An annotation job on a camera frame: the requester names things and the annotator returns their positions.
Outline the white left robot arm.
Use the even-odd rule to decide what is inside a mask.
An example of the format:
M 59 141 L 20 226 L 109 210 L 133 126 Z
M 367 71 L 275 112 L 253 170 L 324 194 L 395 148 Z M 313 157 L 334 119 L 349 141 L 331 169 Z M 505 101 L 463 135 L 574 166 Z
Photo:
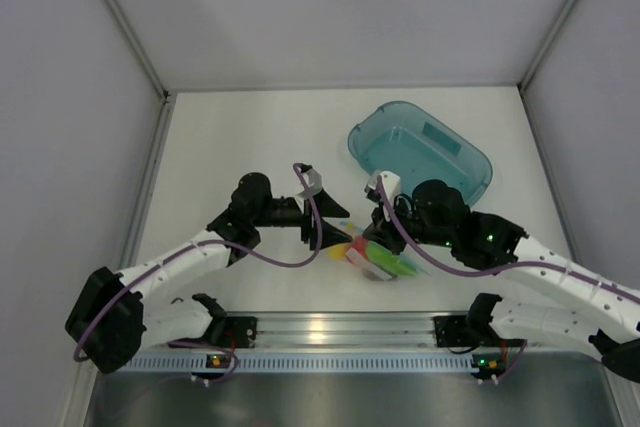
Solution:
M 295 164 L 294 172 L 302 186 L 298 194 L 276 197 L 266 175 L 246 174 L 228 206 L 191 239 L 136 266 L 92 272 L 65 322 L 76 343 L 74 360 L 110 374 L 148 348 L 219 345 L 227 331 L 226 311 L 207 294 L 180 299 L 178 290 L 245 257 L 297 269 L 322 250 L 350 242 L 330 223 L 350 214 L 325 191 L 321 176 L 306 164 Z M 310 256 L 291 262 L 257 252 L 263 228 L 298 229 Z

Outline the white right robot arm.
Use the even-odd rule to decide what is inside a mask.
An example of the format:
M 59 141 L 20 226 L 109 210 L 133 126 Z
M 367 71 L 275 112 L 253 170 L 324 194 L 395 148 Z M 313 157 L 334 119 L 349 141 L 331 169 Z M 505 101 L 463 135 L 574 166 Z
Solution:
M 410 249 L 456 277 L 504 278 L 556 304 L 543 307 L 480 293 L 465 318 L 475 342 L 550 344 L 580 352 L 638 382 L 638 290 L 562 257 L 499 215 L 472 210 L 458 190 L 442 181 L 425 181 L 406 196 L 398 175 L 378 171 L 365 192 L 376 205 L 367 239 L 394 254 Z

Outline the yellow fake pear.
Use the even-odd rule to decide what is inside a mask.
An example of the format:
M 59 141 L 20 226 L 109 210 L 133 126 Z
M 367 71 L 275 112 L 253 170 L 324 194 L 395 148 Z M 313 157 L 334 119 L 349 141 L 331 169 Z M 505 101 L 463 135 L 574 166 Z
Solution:
M 326 250 L 326 254 L 332 260 L 343 260 L 349 248 L 349 243 L 337 244 L 329 247 Z

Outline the green fake cucumber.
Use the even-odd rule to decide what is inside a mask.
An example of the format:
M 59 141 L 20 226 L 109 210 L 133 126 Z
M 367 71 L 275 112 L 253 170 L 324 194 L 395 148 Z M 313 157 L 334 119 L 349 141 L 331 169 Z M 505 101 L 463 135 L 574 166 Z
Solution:
M 371 263 L 389 274 L 407 277 L 418 274 L 418 269 L 412 262 L 373 241 L 367 243 L 366 254 Z

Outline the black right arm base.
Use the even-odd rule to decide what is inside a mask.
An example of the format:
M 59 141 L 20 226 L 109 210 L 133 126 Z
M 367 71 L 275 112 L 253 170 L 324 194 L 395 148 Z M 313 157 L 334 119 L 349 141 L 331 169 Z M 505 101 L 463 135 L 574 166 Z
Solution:
M 477 346 L 467 330 L 465 315 L 435 316 L 433 324 L 438 347 L 466 349 Z

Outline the red fake apple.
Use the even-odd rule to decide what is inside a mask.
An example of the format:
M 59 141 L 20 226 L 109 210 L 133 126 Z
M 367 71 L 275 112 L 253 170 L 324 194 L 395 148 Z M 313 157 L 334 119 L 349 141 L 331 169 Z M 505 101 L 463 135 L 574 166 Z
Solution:
M 365 239 L 354 239 L 347 248 L 344 257 L 352 265 L 361 269 L 368 269 L 371 264 L 366 254 L 367 242 Z

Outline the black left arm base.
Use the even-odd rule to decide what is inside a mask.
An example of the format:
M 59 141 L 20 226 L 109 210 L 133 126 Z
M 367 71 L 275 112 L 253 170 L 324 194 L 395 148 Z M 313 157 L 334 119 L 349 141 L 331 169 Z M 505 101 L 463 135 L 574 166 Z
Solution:
M 230 350 L 251 349 L 257 337 L 257 327 L 258 319 L 256 317 L 227 317 L 217 345 Z

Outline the clear zip top bag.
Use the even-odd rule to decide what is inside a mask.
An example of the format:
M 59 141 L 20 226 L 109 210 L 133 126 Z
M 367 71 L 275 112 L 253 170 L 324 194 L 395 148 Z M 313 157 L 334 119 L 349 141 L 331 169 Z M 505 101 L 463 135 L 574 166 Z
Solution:
M 336 261 L 345 261 L 358 268 L 361 274 L 372 281 L 392 281 L 399 277 L 428 275 L 428 271 L 404 254 L 393 254 L 387 248 L 365 239 L 364 230 L 352 222 L 342 220 L 339 230 L 351 237 L 349 243 L 329 247 L 327 256 Z

